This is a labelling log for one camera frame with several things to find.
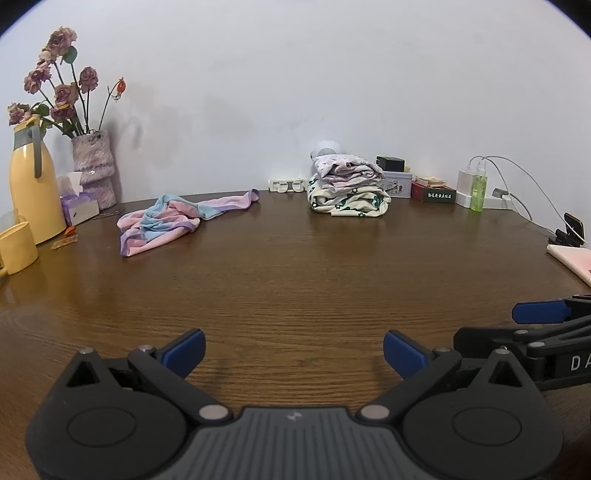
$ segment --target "white speaker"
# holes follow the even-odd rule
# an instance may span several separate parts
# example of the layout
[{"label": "white speaker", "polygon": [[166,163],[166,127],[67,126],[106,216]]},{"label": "white speaker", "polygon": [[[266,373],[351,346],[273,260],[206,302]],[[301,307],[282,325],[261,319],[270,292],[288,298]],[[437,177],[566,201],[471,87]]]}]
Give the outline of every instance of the white speaker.
[{"label": "white speaker", "polygon": [[345,151],[340,143],[334,140],[323,140],[316,145],[316,148],[310,153],[310,158],[321,157],[322,155],[342,155]]}]

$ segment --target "stack of folded clothes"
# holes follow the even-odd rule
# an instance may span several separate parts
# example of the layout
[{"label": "stack of folded clothes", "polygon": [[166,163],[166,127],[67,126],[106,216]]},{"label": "stack of folded clothes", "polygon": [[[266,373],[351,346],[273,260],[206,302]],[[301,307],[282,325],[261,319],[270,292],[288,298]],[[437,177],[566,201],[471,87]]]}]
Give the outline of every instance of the stack of folded clothes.
[{"label": "stack of folded clothes", "polygon": [[384,172],[375,163],[355,155],[323,155],[313,162],[316,173],[306,191],[316,212],[358,217],[386,213],[390,195],[378,187]]}]

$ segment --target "blue pad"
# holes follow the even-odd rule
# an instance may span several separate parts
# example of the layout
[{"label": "blue pad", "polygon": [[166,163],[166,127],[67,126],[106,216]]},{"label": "blue pad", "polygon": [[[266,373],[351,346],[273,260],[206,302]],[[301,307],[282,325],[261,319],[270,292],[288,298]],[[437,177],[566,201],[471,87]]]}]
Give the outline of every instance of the blue pad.
[{"label": "blue pad", "polygon": [[185,378],[205,357],[205,334],[198,330],[163,353],[161,363]]},{"label": "blue pad", "polygon": [[562,323],[572,314],[562,300],[526,301],[513,307],[511,316],[515,323]]},{"label": "blue pad", "polygon": [[403,379],[427,366],[427,357],[392,332],[384,336],[384,359]]}]

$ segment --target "flower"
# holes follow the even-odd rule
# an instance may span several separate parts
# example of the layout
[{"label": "flower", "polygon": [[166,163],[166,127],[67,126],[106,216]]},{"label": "flower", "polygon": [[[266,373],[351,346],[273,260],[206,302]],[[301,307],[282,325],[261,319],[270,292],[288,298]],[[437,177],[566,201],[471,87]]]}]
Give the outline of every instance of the flower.
[{"label": "flower", "polygon": [[43,49],[41,50],[41,53],[39,54],[39,61],[37,62],[37,66],[42,65],[44,63],[55,63],[55,61],[56,61],[56,56],[53,55],[45,47],[43,47]]},{"label": "flower", "polygon": [[64,104],[74,106],[78,100],[78,88],[76,82],[72,82],[69,85],[58,85],[56,87],[56,106]]},{"label": "flower", "polygon": [[31,107],[26,103],[13,103],[8,107],[8,125],[16,125],[31,118]]},{"label": "flower", "polygon": [[80,72],[80,91],[82,93],[90,92],[96,88],[99,84],[99,77],[96,74],[96,70],[92,67],[86,67]]},{"label": "flower", "polygon": [[69,103],[62,103],[61,105],[49,110],[49,113],[51,118],[53,118],[56,122],[63,122],[64,120],[74,116],[74,107]]},{"label": "flower", "polygon": [[66,54],[76,38],[78,35],[71,28],[60,27],[51,34],[45,48],[53,57],[61,57]]},{"label": "flower", "polygon": [[29,72],[29,75],[25,77],[24,89],[26,92],[31,94],[37,93],[41,88],[42,82],[45,82],[50,78],[51,73],[49,71],[49,64],[44,63],[39,65],[35,70]]},{"label": "flower", "polygon": [[117,95],[115,95],[113,97],[113,100],[119,100],[121,98],[121,94],[125,91],[126,85],[125,85],[125,80],[123,79],[123,77],[121,77],[119,79],[119,81],[117,82],[116,87],[117,87],[117,89],[116,89]]}]

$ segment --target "pastel cloth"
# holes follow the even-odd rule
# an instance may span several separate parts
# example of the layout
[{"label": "pastel cloth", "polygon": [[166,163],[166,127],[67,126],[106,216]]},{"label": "pastel cloth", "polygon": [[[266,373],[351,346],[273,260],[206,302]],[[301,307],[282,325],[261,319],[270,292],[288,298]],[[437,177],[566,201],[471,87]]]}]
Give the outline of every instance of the pastel cloth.
[{"label": "pastel cloth", "polygon": [[375,163],[355,155],[322,155],[313,162],[320,187],[333,192],[376,185],[384,178],[384,171]]},{"label": "pastel cloth", "polygon": [[244,195],[204,202],[189,202],[176,195],[162,195],[146,210],[127,213],[117,221],[121,230],[121,255],[145,252],[194,232],[201,219],[211,220],[228,210],[245,210],[261,198],[258,190]]},{"label": "pastel cloth", "polygon": [[306,192],[313,210],[332,216],[379,217],[386,213],[390,203],[390,195],[377,185],[335,193],[320,186],[317,174],[308,182]]}]

